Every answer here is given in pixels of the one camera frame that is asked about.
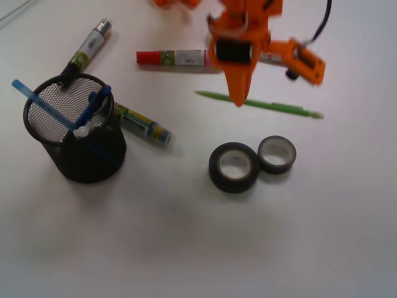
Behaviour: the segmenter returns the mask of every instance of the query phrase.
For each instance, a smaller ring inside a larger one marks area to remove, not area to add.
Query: orange 3d-printed part
[[[212,34],[212,65],[225,72],[230,98],[244,104],[252,73],[263,53],[277,55],[290,71],[312,84],[323,82],[325,62],[294,39],[271,41],[268,20],[282,14],[283,0],[220,0],[226,7],[219,19],[208,17]]]
[[[158,6],[163,6],[166,4],[169,4],[171,2],[175,2],[175,0],[170,1],[170,0],[154,0],[154,2],[158,5]],[[200,4],[201,0],[181,0],[182,3],[188,5],[188,6],[192,6],[192,7],[196,7],[197,5]]]

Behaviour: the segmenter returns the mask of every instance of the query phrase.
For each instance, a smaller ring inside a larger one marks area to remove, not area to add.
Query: washi tape roll
[[[247,191],[255,184],[260,171],[258,155],[241,143],[223,144],[210,157],[210,178],[225,192]]]
[[[286,138],[274,135],[265,138],[258,148],[261,168],[269,174],[284,174],[297,158],[297,150]]]

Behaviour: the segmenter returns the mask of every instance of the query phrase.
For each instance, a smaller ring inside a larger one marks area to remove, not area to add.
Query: black mesh pen holder
[[[67,89],[59,84],[66,79],[73,82]],[[88,74],[72,74],[49,79],[34,93],[75,123],[88,106],[89,95],[103,86],[104,82]],[[60,172],[79,183],[109,178],[120,169],[126,151],[120,122],[114,115],[112,94],[89,122],[94,130],[85,138],[76,138],[32,101],[28,100],[24,109],[28,132],[44,146]]]

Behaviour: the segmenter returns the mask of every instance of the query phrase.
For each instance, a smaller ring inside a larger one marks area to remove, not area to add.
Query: red cap
[[[160,51],[157,52],[137,52],[136,62],[138,64],[161,65]]]

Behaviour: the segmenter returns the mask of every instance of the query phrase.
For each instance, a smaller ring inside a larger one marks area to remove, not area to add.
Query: blue pencil
[[[81,113],[80,117],[76,120],[76,126],[80,127],[86,125],[94,114],[102,107],[105,98],[109,96],[112,88],[106,85],[98,91],[98,93],[89,95],[89,103],[86,109]]]
[[[35,94],[32,90],[30,90],[27,86],[22,84],[18,79],[12,82],[13,87],[15,87],[18,91],[20,91],[24,96],[26,96],[29,100],[34,102],[36,105],[41,107],[45,112],[47,112],[50,116],[52,116],[59,123],[63,124],[70,131],[76,130],[76,126],[72,121],[67,119],[64,115],[62,115],[57,109],[52,107],[49,103],[44,101],[40,96]]]

